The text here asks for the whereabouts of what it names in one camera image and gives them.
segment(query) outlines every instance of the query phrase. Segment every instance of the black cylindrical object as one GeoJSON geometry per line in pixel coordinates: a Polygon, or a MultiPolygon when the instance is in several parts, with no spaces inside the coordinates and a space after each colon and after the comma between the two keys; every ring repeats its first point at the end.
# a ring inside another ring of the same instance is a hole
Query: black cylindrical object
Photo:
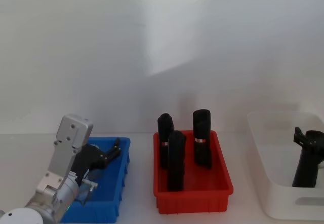
{"type": "Polygon", "coordinates": [[[169,137],[168,191],[182,191],[186,136],[174,131],[169,137]]]}
{"type": "Polygon", "coordinates": [[[193,134],[195,163],[211,169],[211,112],[209,110],[200,109],[193,113],[193,134]]]}
{"type": "Polygon", "coordinates": [[[319,154],[324,146],[324,133],[309,130],[306,137],[311,140],[312,148],[302,148],[293,187],[314,188],[316,185],[318,165],[324,160],[319,154]]]}
{"type": "Polygon", "coordinates": [[[160,166],[167,169],[169,136],[174,131],[172,117],[169,114],[162,114],[157,119],[157,128],[159,137],[160,166]]]}

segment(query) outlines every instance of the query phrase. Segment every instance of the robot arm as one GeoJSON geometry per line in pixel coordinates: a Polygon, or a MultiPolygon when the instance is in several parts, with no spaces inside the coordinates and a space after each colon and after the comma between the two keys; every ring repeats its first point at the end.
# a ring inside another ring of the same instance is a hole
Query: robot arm
{"type": "Polygon", "coordinates": [[[93,124],[77,115],[65,115],[54,142],[48,170],[25,208],[0,212],[0,224],[57,224],[78,195],[77,175],[71,172],[75,156],[87,144],[93,124]]]}

